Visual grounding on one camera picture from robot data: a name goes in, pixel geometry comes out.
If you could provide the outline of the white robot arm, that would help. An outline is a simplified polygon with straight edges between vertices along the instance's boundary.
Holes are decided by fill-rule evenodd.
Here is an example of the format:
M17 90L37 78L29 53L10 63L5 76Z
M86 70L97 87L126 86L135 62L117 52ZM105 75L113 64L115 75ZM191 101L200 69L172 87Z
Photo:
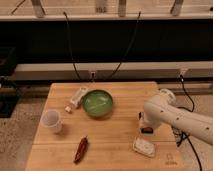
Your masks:
M169 89L161 89L144 102L140 128L157 129L162 123L174 126L213 145L213 118L173 106L176 97Z

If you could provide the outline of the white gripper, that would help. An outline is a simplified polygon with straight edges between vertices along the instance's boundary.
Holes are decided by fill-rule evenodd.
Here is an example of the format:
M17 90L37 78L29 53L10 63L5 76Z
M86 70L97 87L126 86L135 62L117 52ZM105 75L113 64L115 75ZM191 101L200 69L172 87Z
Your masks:
M157 129L160 126L160 122L146 114L145 112L139 113L139 128L147 128L150 127L153 130Z

